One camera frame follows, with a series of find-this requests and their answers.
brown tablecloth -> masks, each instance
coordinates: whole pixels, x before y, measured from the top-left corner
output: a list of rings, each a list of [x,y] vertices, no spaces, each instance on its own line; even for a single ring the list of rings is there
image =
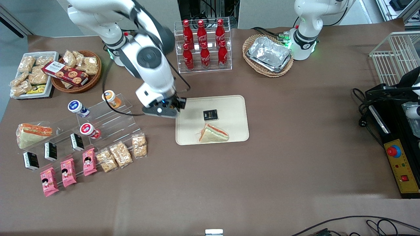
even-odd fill
[[[45,198],[39,175],[17,155],[20,123],[71,115],[66,105],[101,101],[100,86],[83,94],[59,91],[52,99],[10,100],[0,124],[0,233],[2,235],[290,235],[346,215],[379,215],[420,222],[420,200],[399,199],[382,148],[360,128],[351,89],[376,85],[368,53],[402,21],[323,28],[315,52],[269,79],[242,58],[253,30],[232,31],[233,70],[185,74],[186,97],[240,94],[247,106],[246,142],[179,146],[175,120],[138,117],[149,156],[125,169],[80,177]],[[99,37],[29,37],[29,50],[91,50],[110,61]],[[175,56],[170,56],[176,64]],[[134,91],[142,81],[112,65],[107,88],[141,110]],[[177,80],[178,88],[184,88]],[[363,219],[325,225],[367,233]]]

black machine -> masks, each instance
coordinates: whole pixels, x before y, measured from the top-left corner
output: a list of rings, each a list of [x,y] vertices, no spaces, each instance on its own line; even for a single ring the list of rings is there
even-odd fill
[[[420,67],[405,74],[396,85],[375,86],[365,92],[359,106],[359,125],[367,126],[368,116],[373,120],[402,198],[420,198],[420,138],[414,135],[410,126],[413,121],[406,116],[408,104],[420,104],[413,92],[420,87],[412,87],[420,79],[419,74]]]

pink snack package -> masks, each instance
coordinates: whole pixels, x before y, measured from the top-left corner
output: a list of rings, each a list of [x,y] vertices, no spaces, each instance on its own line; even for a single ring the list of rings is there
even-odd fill
[[[58,191],[57,181],[55,180],[55,171],[52,167],[41,172],[41,180],[42,189],[44,190],[44,195],[46,197]]]
[[[74,170],[74,160],[70,158],[60,163],[61,164],[61,176],[63,178],[64,187],[69,186],[70,184],[77,183],[76,181],[76,171]]]
[[[91,148],[83,153],[83,174],[84,176],[91,175],[95,173],[96,170],[96,159],[95,159],[95,152],[93,151],[95,148]]]

yellow control panel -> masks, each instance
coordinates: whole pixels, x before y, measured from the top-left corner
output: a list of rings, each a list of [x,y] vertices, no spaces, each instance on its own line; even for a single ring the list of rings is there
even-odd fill
[[[399,139],[384,144],[386,154],[394,172],[401,193],[418,193],[419,187],[414,179],[407,157]]]

sandwich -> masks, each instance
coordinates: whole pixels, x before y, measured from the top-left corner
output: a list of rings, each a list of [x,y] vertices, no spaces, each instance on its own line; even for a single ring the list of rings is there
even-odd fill
[[[206,142],[223,142],[229,139],[229,134],[215,126],[206,123],[201,130],[201,136],[198,140],[201,143]]]
[[[50,137],[53,133],[51,127],[36,126],[31,124],[20,124],[16,131],[16,139],[20,149],[27,148],[39,141]]]

